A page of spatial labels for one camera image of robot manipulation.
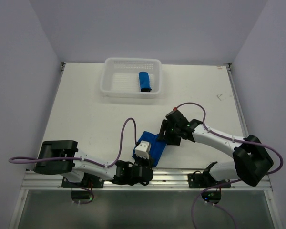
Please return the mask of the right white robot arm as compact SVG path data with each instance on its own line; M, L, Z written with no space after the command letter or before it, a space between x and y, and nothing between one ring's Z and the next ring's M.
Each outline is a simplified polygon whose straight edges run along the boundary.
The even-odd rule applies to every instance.
M212 147L232 158L230 162L212 162L202 173L192 174L191 179L201 187L214 187L231 179L240 179L255 187L274 164L256 136L241 138L214 134L204 122L197 119L188 121L179 110L166 115L160 127L159 140L174 146L180 145L181 140L189 140Z

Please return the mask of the blue towel with black trim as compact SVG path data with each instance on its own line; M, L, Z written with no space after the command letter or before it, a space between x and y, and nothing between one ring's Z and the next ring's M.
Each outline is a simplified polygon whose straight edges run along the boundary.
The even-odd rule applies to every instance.
M148 72L139 72L139 84L141 92L150 92L152 89L150 87L150 77Z

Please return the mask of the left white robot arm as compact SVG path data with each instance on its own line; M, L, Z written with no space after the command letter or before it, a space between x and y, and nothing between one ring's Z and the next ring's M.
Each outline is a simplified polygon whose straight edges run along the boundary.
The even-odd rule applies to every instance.
M72 140L45 141L42 143L39 162L34 172L43 175L61 175L78 187L85 187L90 176L96 176L116 185L141 184L146 186L153 179L151 144L141 141L134 148L134 162L115 160L94 161L94 158L77 148Z

